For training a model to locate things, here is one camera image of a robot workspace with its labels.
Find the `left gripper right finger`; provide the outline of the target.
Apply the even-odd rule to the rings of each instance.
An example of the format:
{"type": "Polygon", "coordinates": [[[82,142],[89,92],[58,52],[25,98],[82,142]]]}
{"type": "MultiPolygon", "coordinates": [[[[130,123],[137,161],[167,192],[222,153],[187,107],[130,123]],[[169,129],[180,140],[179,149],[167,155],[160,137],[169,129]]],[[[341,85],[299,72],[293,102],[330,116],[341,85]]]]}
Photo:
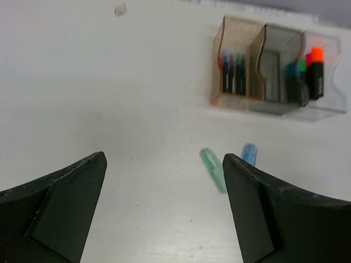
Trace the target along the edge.
{"type": "Polygon", "coordinates": [[[244,262],[350,262],[350,202],[313,193],[234,154],[225,184],[244,262]]]}

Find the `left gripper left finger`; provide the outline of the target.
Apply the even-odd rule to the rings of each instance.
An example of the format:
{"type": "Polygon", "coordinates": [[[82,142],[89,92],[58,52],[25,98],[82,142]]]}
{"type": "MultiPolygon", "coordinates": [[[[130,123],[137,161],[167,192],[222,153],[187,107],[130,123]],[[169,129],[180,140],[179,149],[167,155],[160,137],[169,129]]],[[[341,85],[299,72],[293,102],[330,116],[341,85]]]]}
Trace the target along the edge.
{"type": "Polygon", "coordinates": [[[95,152],[1,191],[1,262],[80,262],[106,169],[95,152]]]}

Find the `green correction tape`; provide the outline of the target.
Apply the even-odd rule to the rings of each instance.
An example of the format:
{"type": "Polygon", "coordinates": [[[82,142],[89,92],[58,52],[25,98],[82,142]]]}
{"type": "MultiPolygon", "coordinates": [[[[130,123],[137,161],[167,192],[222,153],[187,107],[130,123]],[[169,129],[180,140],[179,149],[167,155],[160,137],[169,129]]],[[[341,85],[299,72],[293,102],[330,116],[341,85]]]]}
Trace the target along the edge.
{"type": "Polygon", "coordinates": [[[222,162],[210,148],[203,148],[200,158],[220,193],[227,193],[222,162]]]}

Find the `green cap black highlighter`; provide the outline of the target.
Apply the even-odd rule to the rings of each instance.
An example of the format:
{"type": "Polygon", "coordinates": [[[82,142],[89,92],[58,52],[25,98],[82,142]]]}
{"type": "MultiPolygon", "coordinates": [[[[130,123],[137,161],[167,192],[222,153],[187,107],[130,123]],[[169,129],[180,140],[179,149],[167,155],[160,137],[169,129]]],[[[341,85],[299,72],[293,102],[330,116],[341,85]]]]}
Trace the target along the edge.
{"type": "Polygon", "coordinates": [[[298,62],[297,76],[301,88],[301,105],[307,106],[309,102],[309,88],[307,84],[307,63],[305,57],[298,62]]]}

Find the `blue cap black highlighter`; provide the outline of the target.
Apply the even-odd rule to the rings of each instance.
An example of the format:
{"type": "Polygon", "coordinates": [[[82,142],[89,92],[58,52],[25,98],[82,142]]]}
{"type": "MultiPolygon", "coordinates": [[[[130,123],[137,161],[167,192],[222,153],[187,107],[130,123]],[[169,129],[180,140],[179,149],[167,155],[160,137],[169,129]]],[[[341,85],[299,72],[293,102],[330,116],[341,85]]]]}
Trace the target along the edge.
{"type": "Polygon", "coordinates": [[[286,99],[288,103],[301,104],[301,90],[296,73],[296,62],[286,65],[284,69],[286,99]]]}

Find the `green gel pen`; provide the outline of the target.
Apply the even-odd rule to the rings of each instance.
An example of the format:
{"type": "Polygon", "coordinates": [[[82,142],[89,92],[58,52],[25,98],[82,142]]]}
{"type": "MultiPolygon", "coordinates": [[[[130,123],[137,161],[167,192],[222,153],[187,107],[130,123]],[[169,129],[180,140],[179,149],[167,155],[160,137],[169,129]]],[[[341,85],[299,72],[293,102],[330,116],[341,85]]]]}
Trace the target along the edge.
{"type": "Polygon", "coordinates": [[[241,53],[236,54],[236,94],[241,95],[241,53]]]}

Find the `pink cap black highlighter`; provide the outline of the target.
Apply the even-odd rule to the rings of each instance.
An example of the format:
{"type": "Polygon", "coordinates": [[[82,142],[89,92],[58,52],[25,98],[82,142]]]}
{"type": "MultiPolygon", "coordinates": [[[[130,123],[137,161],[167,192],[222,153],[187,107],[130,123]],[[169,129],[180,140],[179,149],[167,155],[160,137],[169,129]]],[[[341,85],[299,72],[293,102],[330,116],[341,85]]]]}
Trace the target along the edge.
{"type": "Polygon", "coordinates": [[[312,54],[311,53],[308,53],[305,55],[305,61],[306,61],[307,68],[310,68],[312,65],[312,54]]]}

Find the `black gel pen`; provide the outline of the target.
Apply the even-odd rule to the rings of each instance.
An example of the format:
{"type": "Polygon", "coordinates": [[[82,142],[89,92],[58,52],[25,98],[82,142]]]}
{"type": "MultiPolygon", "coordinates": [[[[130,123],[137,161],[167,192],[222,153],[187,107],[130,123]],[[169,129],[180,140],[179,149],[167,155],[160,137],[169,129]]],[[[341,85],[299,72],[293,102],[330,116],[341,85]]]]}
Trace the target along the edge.
{"type": "Polygon", "coordinates": [[[246,57],[241,55],[241,93],[246,95],[246,57]]]}

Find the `purple gel pen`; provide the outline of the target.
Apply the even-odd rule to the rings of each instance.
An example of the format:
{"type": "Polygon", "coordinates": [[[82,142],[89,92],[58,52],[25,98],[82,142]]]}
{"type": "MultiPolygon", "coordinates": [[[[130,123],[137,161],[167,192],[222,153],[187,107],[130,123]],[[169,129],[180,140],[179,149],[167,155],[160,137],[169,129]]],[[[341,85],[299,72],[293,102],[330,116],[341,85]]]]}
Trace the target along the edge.
{"type": "Polygon", "coordinates": [[[229,71],[228,71],[228,89],[230,93],[233,93],[234,86],[234,68],[235,68],[235,60],[234,55],[229,55],[229,71]]]}

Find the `red gel pen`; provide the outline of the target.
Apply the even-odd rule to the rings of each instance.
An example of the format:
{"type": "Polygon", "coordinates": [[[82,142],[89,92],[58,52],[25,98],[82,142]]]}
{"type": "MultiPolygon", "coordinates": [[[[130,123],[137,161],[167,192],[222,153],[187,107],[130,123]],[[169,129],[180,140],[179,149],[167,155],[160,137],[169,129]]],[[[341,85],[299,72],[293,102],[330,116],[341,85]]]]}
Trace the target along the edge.
{"type": "Polygon", "coordinates": [[[223,65],[224,65],[224,55],[223,53],[220,53],[218,55],[218,66],[219,68],[223,68],[223,65]]]}

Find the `blue gel pen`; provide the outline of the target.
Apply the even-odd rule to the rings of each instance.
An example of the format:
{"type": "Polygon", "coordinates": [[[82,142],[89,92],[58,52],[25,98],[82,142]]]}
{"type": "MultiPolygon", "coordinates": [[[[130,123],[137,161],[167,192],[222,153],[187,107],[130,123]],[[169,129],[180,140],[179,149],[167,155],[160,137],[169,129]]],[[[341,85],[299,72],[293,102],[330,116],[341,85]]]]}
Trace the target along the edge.
{"type": "Polygon", "coordinates": [[[229,92],[229,86],[228,86],[228,52],[224,51],[223,53],[223,92],[228,93],[229,92]]]}

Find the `orange cap black highlighter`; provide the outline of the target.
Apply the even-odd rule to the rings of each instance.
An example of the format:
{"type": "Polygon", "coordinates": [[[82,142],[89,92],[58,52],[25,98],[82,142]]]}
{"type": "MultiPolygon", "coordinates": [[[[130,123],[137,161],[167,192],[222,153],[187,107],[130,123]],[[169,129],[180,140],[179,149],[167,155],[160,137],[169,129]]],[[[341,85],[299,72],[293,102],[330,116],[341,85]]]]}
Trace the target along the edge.
{"type": "Polygon", "coordinates": [[[324,49],[321,46],[312,47],[312,65],[310,67],[310,83],[314,100],[324,96],[324,49]]]}

